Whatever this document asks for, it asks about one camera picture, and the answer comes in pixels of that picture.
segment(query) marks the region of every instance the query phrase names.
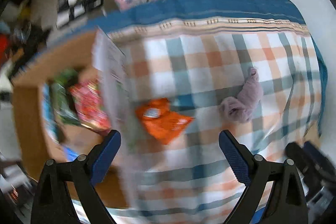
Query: red snack package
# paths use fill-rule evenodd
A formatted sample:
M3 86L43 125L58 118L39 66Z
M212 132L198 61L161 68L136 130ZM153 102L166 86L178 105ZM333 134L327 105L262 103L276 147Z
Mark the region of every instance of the red snack package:
M194 119L170 111L167 98L151 100L147 105L139 107L135 112L148 133L164 145L168 145L180 135Z
M111 130L111 123L103 110L98 80L76 84L70 88L70 92L82 125L106 136Z

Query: purple cloth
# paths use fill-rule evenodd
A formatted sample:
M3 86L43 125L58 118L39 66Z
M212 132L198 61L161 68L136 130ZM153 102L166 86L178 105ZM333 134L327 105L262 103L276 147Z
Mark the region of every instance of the purple cloth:
M222 101L221 109L224 112L224 118L231 122L249 121L263 95L264 92L259 83L258 71L255 68L251 68L250 76L241 92L238 93L237 98L227 97Z

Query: open cardboard box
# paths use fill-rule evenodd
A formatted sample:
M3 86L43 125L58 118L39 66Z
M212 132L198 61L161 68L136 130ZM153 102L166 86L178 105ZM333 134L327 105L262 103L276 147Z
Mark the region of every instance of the open cardboard box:
M62 147L47 134L41 116L42 87L45 82L70 67L87 67L92 64L91 49L95 42L95 31L78 35L64 44L39 56L27 71L13 80L13 109L16 132L22 150L22 162L27 173L38 180L44 163L48 159L67 161ZM85 134L74 130L74 138ZM86 154L101 142L98 134L90 132L91 139ZM78 199L73 183L68 183L73 199ZM104 205L110 208L127 208L125 196L116 169L110 168L104 181L95 186Z

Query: orange package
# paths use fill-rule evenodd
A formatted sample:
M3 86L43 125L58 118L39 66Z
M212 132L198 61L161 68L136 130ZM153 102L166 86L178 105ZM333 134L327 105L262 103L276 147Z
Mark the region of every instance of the orange package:
M155 99L135 111L148 133L164 145L180 135L194 119L170 111L169 105L167 98Z

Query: checkered fabric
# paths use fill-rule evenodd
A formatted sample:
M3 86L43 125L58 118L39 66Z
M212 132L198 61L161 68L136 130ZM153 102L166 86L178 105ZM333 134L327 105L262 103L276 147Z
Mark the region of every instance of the checkered fabric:
M195 117L167 146L139 129L122 133L137 141L136 149L124 155L134 165L121 167L132 208L109 209L117 223L222 223L245 186L219 148L219 133L229 129L253 154L283 162L285 146L302 143L320 114L319 65L305 25L251 18L172 19L110 35L126 55L134 106L168 97L172 110ZM219 105L238 94L250 67L258 70L264 96L250 122L226 122Z

